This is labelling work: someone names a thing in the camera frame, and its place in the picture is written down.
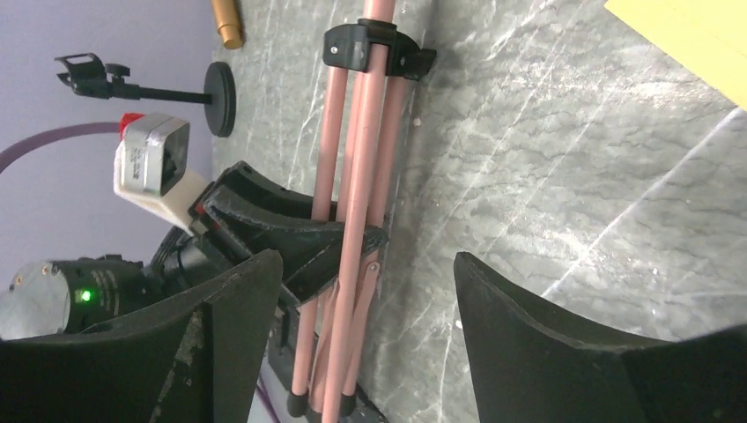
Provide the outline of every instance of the gray marble table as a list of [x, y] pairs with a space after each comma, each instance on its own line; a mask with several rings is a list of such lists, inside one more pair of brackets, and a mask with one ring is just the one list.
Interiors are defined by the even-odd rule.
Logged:
[[[322, 34], [360, 0], [242, 0], [236, 130], [246, 160], [311, 193]], [[452, 261], [622, 330], [680, 339], [747, 321], [747, 115], [603, 0], [401, 0], [439, 51], [404, 119], [392, 240], [361, 383], [393, 422], [476, 422]]]

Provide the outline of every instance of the marble tabletop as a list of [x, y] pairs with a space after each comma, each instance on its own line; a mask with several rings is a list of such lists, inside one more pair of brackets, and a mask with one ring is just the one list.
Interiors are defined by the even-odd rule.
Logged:
[[[246, 160], [311, 193], [322, 35], [359, 0], [241, 0]], [[477, 422], [452, 262], [467, 250], [600, 323], [681, 339], [747, 320], [747, 115], [603, 0], [401, 0], [436, 48], [412, 87], [360, 382], [392, 422]]]

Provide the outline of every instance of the stand base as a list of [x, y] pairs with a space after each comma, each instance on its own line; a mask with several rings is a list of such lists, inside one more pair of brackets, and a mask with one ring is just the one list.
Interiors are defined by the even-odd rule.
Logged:
[[228, 137], [236, 120], [236, 84], [228, 63], [211, 63], [205, 74], [204, 92], [211, 96], [211, 104], [205, 105], [208, 127], [216, 137]]

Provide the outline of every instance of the pink tripod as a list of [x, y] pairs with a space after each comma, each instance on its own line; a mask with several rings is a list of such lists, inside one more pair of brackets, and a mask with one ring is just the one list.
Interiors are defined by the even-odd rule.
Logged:
[[[337, 423], [340, 415], [349, 415], [355, 405], [366, 319], [381, 270], [378, 253], [361, 259], [364, 226], [381, 227], [384, 223], [407, 81], [419, 81], [436, 58], [434, 50], [420, 48], [396, 30], [391, 23], [395, 3], [365, 0], [364, 18], [357, 24], [336, 26], [324, 35], [323, 60], [329, 66], [329, 77], [312, 219], [329, 216], [345, 87], [349, 71], [358, 75], [337, 205], [337, 221], [346, 222], [339, 276], [327, 292], [299, 309], [289, 398], [292, 414], [303, 414], [310, 404], [322, 414], [323, 423]], [[320, 305], [322, 332], [314, 353]]]

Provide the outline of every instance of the yellow sheet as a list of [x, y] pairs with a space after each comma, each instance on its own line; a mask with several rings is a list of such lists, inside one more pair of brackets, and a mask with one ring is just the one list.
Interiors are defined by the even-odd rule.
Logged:
[[747, 0], [610, 0], [605, 7], [747, 108]]

